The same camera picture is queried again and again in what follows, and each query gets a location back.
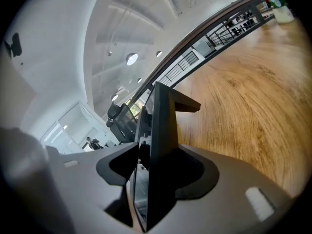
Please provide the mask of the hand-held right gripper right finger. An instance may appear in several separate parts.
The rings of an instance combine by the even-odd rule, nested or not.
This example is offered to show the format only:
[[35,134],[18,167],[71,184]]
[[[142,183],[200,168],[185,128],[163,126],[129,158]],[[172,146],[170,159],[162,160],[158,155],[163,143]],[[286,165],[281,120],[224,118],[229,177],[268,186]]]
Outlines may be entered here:
[[174,151],[179,149],[176,112],[194,113],[200,103],[162,83],[154,87],[150,147],[147,230],[172,209],[175,197]]

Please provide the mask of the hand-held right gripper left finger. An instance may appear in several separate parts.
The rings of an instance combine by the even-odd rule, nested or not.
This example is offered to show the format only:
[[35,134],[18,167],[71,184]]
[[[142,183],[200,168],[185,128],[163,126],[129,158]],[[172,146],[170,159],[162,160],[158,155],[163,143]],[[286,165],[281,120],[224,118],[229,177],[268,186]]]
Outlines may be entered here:
[[133,227],[130,206],[142,221],[147,220],[148,180],[150,166],[152,115],[142,107],[138,121],[131,115],[129,108],[122,106],[114,119],[116,126],[135,130],[131,142],[117,146],[117,151],[104,158],[104,180],[111,186],[121,188],[120,196],[111,202],[104,211],[125,224]]

